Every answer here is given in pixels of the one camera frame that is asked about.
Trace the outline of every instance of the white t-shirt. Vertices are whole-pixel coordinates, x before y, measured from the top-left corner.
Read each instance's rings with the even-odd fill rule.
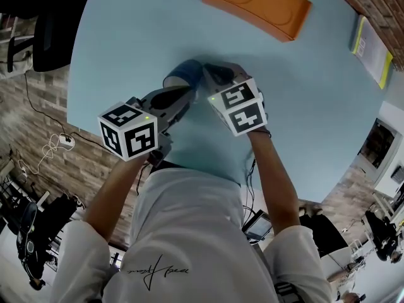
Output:
[[[323,268],[326,278],[329,278],[331,275],[341,271],[342,268],[346,267],[352,260],[352,250],[349,247],[345,247],[323,256],[321,258],[321,267]],[[356,271],[339,280],[331,282],[331,298],[333,302],[342,302],[342,300],[338,300],[338,297],[342,297],[344,293],[352,292],[355,287],[355,279]]]
[[[276,292],[288,299],[294,291],[300,302],[331,301],[310,229],[280,232],[264,251],[268,270],[241,232],[242,218],[236,183],[159,170],[145,182],[133,244],[110,280],[106,241],[85,222],[68,224],[50,301],[282,302]]]

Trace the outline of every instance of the exposed brick wall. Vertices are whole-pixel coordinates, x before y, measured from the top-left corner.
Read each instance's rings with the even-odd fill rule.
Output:
[[[393,64],[404,71],[404,0],[346,0],[370,20],[393,54]]]

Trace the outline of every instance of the book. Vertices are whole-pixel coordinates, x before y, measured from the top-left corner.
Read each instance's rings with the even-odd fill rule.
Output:
[[[365,16],[359,16],[352,54],[359,58],[366,70],[372,75],[381,89],[386,80],[393,55],[380,39],[375,29]]]

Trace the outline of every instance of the desk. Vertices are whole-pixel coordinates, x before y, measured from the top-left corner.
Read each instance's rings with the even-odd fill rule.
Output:
[[[100,135],[99,113],[161,88],[180,62],[236,62],[263,91],[268,128],[299,197],[322,201],[384,96],[350,52],[356,12],[344,0],[310,1],[298,39],[283,44],[200,0],[88,0],[70,67],[68,122]],[[203,98],[170,133],[167,160],[244,182],[249,141],[233,137]],[[258,171],[253,184],[261,188]]]

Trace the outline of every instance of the orange box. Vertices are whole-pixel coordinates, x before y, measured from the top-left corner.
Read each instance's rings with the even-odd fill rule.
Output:
[[[248,21],[281,42],[295,40],[311,7],[308,0],[202,0]]]

